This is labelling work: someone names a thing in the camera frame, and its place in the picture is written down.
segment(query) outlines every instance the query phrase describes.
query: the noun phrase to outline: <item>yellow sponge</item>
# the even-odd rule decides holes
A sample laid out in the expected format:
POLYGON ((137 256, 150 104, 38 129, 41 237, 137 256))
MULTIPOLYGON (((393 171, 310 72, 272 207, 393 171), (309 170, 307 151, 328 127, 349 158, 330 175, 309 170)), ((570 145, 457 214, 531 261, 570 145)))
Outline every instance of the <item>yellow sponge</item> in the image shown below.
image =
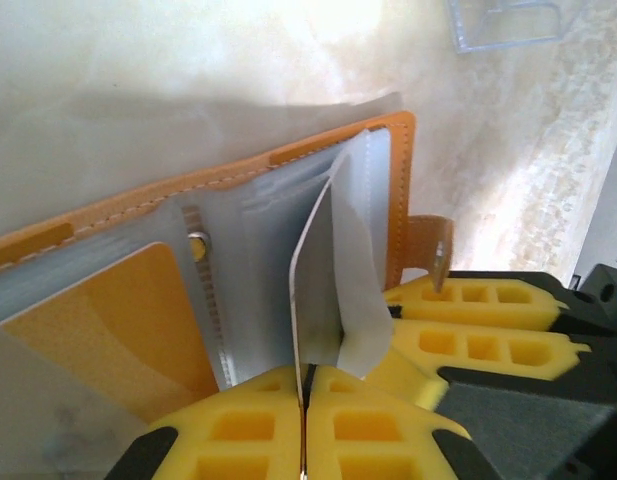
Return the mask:
POLYGON ((317 368, 306 429, 311 480, 455 480, 432 433, 469 438, 457 423, 327 366, 317 368))
POLYGON ((294 368, 272 370, 152 425, 179 433, 153 480, 299 478, 301 422, 294 368))
POLYGON ((391 348, 366 382, 430 410, 447 390, 441 367, 554 380, 590 351, 559 333, 417 320, 395 321, 391 348))
POLYGON ((546 331, 567 307, 548 292, 509 279, 448 278, 436 293, 428 277, 384 293, 402 306, 402 317, 465 325, 546 331))

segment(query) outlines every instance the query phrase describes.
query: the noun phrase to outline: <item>leather tab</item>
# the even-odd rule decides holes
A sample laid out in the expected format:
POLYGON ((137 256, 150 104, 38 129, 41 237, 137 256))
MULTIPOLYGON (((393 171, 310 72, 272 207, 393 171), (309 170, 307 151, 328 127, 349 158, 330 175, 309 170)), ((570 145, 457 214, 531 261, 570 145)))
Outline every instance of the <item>leather tab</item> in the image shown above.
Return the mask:
POLYGON ((422 268, 441 290, 452 260, 453 222, 437 215, 408 217, 403 267, 422 268))

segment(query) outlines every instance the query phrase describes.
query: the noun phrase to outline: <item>plastic card holder page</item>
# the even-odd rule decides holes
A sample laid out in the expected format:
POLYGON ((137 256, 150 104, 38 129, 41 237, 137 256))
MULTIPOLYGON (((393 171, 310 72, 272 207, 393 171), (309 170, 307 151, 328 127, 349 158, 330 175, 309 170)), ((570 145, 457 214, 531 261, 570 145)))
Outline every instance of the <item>plastic card holder page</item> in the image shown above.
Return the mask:
MULTIPOLYGON (((356 145, 356 205, 375 231, 383 283, 388 229, 390 134, 365 132, 356 145)), ((233 384, 293 362, 288 269, 335 158, 351 141, 307 155, 227 191, 192 194, 211 238, 225 357, 233 384)))
POLYGON ((215 393, 204 315, 172 201, 0 273, 0 472, 105 472, 147 423, 215 393))
POLYGON ((103 478, 145 428, 0 330, 0 479, 103 478))
POLYGON ((379 363, 392 336, 373 259, 366 203, 373 201, 372 182, 360 182, 373 158, 369 140, 368 132, 355 137, 331 167, 293 254, 289 282, 298 363, 336 364, 359 377, 379 363))

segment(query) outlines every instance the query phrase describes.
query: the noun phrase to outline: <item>transparent plastic box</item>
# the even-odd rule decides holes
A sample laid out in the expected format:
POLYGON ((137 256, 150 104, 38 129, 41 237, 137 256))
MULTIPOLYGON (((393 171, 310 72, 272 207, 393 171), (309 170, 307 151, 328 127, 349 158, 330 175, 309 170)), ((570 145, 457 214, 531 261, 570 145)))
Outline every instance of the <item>transparent plastic box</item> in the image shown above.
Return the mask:
POLYGON ((589 0, 446 0, 460 53, 561 40, 589 0))

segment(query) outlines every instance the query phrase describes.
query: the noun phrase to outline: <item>white stitching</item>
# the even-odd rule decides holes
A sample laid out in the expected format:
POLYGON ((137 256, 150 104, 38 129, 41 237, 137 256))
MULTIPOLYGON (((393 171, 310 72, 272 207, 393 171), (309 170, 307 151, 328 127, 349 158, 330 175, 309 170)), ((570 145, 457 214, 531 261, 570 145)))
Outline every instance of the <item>white stitching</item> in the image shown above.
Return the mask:
MULTIPOLYGON (((383 125, 380 128, 386 128, 386 127, 406 127, 406 126, 407 125, 405 123, 390 123, 390 124, 383 125)), ((78 240, 77 239, 77 235, 80 234, 80 233, 86 232, 88 230, 92 230, 93 228, 96 228, 96 227, 98 227, 100 225, 105 225, 106 223, 109 223, 111 220, 123 217, 124 215, 126 215, 126 214, 128 214, 130 212, 134 212, 135 210, 139 210, 140 208, 144 208, 144 207, 149 207, 149 206, 155 205, 155 204, 161 202, 162 200, 165 200, 166 198, 170 198, 170 197, 173 197, 175 195, 179 195, 181 193, 189 192, 190 190, 195 190, 197 188, 203 188, 203 187, 210 186, 210 185, 220 185, 220 184, 222 184, 224 182, 228 182, 230 180, 235 180, 237 178, 254 175, 254 174, 257 174, 257 173, 260 173, 260 172, 264 172, 266 170, 274 170, 274 169, 282 167, 282 166, 284 166, 284 165, 286 165, 288 163, 292 163, 292 162, 295 162, 297 160, 301 160, 302 158, 305 158, 305 157, 307 157, 309 155, 313 155, 314 153, 320 152, 320 151, 325 150, 325 149, 330 148, 330 147, 334 147, 335 145, 339 145, 340 143, 345 142, 347 140, 349 140, 349 138, 345 138, 345 139, 340 140, 338 142, 335 142, 335 143, 332 143, 332 144, 329 144, 329 145, 325 145, 325 146, 323 146, 321 148, 317 148, 315 150, 311 150, 311 151, 306 152, 306 153, 304 153, 302 155, 299 155, 298 157, 292 158, 290 160, 286 160, 285 162, 282 162, 282 163, 280 163, 278 165, 268 165, 266 167, 259 168, 257 170, 251 170, 249 172, 238 173, 238 174, 236 174, 236 175, 234 175, 232 177, 224 177, 224 178, 221 178, 219 180, 212 180, 210 182, 200 183, 198 185, 193 185, 192 187, 184 188, 183 190, 178 190, 176 192, 172 192, 172 193, 169 193, 167 195, 162 195, 160 197, 154 198, 154 199, 149 200, 147 202, 140 203, 139 205, 135 205, 133 207, 128 207, 128 208, 122 210, 121 212, 114 213, 114 214, 112 214, 112 215, 110 215, 110 216, 108 216, 108 217, 106 217, 104 219, 97 220, 96 222, 91 223, 90 225, 86 225, 85 227, 82 227, 82 228, 76 230, 72 234, 72 236, 70 236, 68 238, 65 238, 64 240, 62 240, 61 242, 59 242, 56 245, 51 245, 49 247, 42 248, 41 250, 38 250, 36 252, 29 253, 28 255, 20 257, 20 258, 18 258, 15 261, 3 263, 3 264, 0 265, 0 271, 1 270, 5 270, 5 269, 10 268, 10 267, 14 267, 15 265, 23 263, 26 260, 31 260, 31 259, 33 259, 35 257, 41 256, 41 255, 43 255, 45 253, 48 253, 48 252, 50 252, 52 250, 55 250, 55 249, 65 245, 66 243, 78 240)), ((403 178, 402 178, 402 183, 401 183, 401 195, 403 196, 403 178)), ((397 226, 397 231, 398 231, 398 233, 400 235, 401 225, 397 226)), ((399 248, 400 248, 399 240, 398 240, 397 245, 398 245, 397 249, 399 250, 399 248)))

